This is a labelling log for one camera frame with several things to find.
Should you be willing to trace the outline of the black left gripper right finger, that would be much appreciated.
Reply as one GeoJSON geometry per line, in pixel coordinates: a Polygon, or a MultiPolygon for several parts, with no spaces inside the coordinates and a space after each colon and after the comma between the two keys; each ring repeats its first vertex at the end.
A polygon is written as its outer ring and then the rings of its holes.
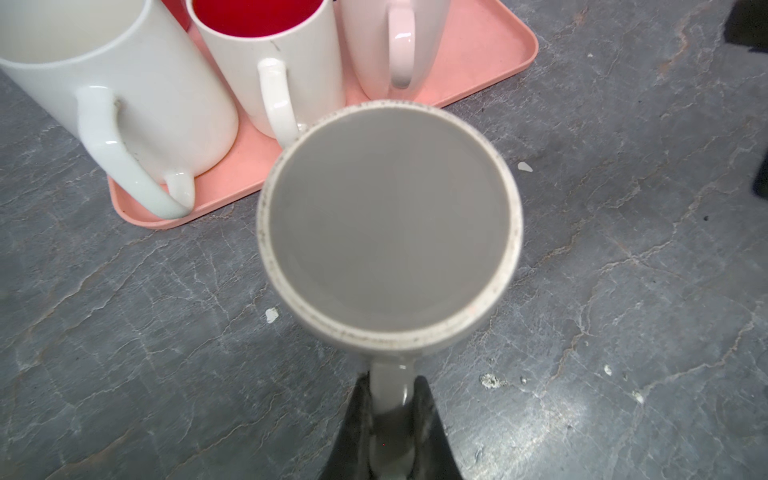
{"type": "Polygon", "coordinates": [[[417,376],[412,399],[414,463],[411,479],[462,480],[428,381],[417,376]]]}

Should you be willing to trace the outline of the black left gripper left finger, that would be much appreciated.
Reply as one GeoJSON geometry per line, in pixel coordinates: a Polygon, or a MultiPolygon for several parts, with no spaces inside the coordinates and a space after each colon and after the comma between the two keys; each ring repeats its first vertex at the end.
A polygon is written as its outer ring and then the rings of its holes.
{"type": "Polygon", "coordinates": [[[370,444],[373,430],[369,374],[358,377],[344,419],[319,479],[370,480],[370,444]]]}

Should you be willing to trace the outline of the dark grey mug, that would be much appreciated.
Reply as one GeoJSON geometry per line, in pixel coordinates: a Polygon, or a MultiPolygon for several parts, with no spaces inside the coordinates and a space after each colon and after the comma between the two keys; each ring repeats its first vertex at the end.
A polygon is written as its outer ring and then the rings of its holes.
{"type": "Polygon", "coordinates": [[[443,110],[368,102],[283,150],[256,219],[299,324],[367,361],[373,479],[411,479],[416,361],[486,323],[518,264],[522,204],[504,159],[443,110]]]}

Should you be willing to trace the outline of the white ribbed mug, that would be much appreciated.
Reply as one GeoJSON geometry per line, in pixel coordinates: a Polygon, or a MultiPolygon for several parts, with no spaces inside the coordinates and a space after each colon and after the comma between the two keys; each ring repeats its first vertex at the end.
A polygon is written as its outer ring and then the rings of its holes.
{"type": "Polygon", "coordinates": [[[163,219],[193,210],[196,177],[238,133],[229,92],[159,1],[5,1],[1,68],[163,219]]]}

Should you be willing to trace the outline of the cream mug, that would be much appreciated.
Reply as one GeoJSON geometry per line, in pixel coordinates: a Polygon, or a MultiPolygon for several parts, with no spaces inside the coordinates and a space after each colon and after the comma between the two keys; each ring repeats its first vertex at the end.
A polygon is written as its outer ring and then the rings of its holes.
{"type": "Polygon", "coordinates": [[[332,0],[192,0],[187,10],[251,123],[281,147],[345,106],[332,0]]]}

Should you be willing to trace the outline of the pink mug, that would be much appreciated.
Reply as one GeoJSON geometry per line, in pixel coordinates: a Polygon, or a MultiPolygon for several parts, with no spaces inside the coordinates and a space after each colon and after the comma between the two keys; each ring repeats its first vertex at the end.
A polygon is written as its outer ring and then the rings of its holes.
{"type": "Polygon", "coordinates": [[[341,0],[353,70],[368,98],[413,100],[435,62],[449,0],[341,0]]]}

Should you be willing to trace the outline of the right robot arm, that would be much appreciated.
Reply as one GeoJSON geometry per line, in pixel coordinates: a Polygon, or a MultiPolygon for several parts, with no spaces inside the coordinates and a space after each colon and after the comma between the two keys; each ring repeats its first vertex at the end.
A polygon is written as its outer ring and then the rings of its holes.
{"type": "Polygon", "coordinates": [[[767,0],[735,1],[723,27],[726,43],[767,53],[767,0]]]}

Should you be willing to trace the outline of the white ceramic chip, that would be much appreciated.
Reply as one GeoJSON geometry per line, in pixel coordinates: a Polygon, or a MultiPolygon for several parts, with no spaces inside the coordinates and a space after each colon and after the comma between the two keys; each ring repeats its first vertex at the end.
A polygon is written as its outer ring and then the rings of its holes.
{"type": "Polygon", "coordinates": [[[280,313],[276,307],[271,307],[264,312],[264,316],[266,322],[272,324],[279,318],[280,313]]]}
{"type": "Polygon", "coordinates": [[[525,162],[525,161],[519,162],[517,164],[517,168],[520,171],[524,171],[524,172],[528,172],[528,173],[532,173],[533,172],[533,168],[527,162],[525,162]]]}

